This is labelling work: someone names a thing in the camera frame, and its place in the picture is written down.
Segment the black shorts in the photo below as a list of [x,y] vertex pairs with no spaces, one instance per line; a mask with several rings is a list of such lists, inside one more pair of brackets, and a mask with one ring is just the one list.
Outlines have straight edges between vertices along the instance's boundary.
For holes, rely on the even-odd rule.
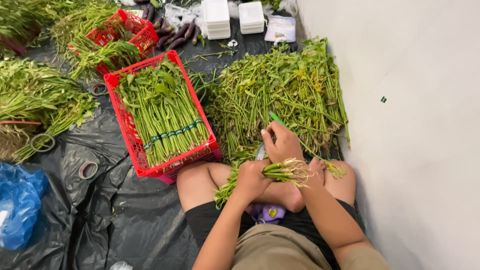
[[[350,214],[350,216],[354,217],[354,209],[352,206],[339,199],[337,199],[337,201]],[[208,234],[213,228],[213,225],[220,216],[221,211],[222,210],[216,209],[216,204],[214,201],[212,201],[194,207],[185,213],[187,223],[192,230],[193,238],[197,242],[198,247],[202,247],[204,244]],[[280,220],[278,225],[289,228],[305,236],[308,240],[312,241],[320,248],[322,254],[325,256],[325,259],[328,261],[332,269],[340,269],[335,256],[333,255],[332,249],[322,238],[315,227],[315,224],[313,224],[312,218],[310,217],[306,207],[303,208],[303,210],[299,213],[287,211],[284,218]],[[247,212],[243,212],[240,221],[239,237],[253,226],[255,226],[255,221],[253,221],[252,217]]]

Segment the blue plastic bag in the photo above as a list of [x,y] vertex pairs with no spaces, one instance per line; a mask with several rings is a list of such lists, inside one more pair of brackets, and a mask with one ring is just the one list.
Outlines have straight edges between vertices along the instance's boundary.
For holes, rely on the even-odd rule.
[[0,247],[25,247],[40,209],[48,180],[43,171],[0,162]]

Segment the plastic crate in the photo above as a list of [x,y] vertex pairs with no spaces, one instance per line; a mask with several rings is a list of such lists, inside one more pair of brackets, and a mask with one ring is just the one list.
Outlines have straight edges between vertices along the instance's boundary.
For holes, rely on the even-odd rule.
[[[105,46],[111,40],[118,40],[119,37],[116,36],[112,29],[114,29],[116,25],[127,22],[127,20],[132,22],[132,33],[135,34],[135,36],[132,37],[128,42],[137,46],[140,52],[145,56],[148,55],[150,52],[152,52],[156,46],[156,43],[158,42],[158,36],[153,28],[152,23],[122,9],[119,9],[110,18],[102,23],[103,26],[105,26],[108,30],[101,31],[98,28],[94,28],[85,36],[98,45]],[[106,75],[111,72],[104,63],[98,64],[96,70],[102,75]]]
[[[181,64],[180,58],[176,53],[176,51],[171,50],[162,55],[149,58],[142,62],[136,63],[135,65],[131,65],[129,67],[121,69],[118,72],[127,73],[127,74],[129,73],[136,74],[137,72],[141,71],[144,67],[156,66],[156,64],[162,61],[165,56],[168,57],[171,62],[178,64],[178,66],[180,67],[183,73],[183,77],[187,82],[188,90],[189,90],[190,96],[192,97],[193,103],[195,104],[195,107],[197,108],[210,135],[207,142],[203,143],[202,145],[192,149],[191,151],[181,154],[163,164],[160,164],[156,167],[150,168],[148,166],[147,157],[144,151],[144,145],[135,129],[133,117],[128,113],[128,111],[125,110],[125,107],[121,101],[120,95],[115,92],[115,88],[118,86],[118,81],[121,78],[121,75],[119,75],[116,72],[113,72],[105,75],[104,80],[105,80],[105,84],[107,85],[110,98],[112,100],[115,114],[117,115],[117,120],[120,124],[120,129],[123,134],[123,139],[127,144],[127,149],[128,149],[128,152],[130,153],[130,157],[132,158],[133,167],[135,168],[137,175],[139,177],[147,176],[147,177],[159,178],[160,180],[162,180],[167,184],[172,184],[176,182],[177,173],[183,165],[192,163],[196,160],[216,162],[222,159],[222,154],[220,153],[218,143],[216,142],[216,138],[212,132],[212,128],[210,127],[210,124],[208,123],[204,110],[200,105],[197,95],[195,94],[195,90],[193,89],[193,86],[190,80],[188,79],[187,72],[183,68],[183,65]],[[195,158],[189,158],[192,154],[196,154]],[[165,169],[172,164],[174,165],[176,164],[176,166],[168,170]]]

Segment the stack of styrofoam trays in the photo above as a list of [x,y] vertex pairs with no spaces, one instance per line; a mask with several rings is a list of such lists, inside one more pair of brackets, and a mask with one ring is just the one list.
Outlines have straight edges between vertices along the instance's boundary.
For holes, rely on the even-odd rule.
[[208,39],[230,37],[230,14],[227,0],[204,0],[204,19]]
[[242,34],[263,33],[265,20],[260,1],[240,4],[239,12],[240,32]]

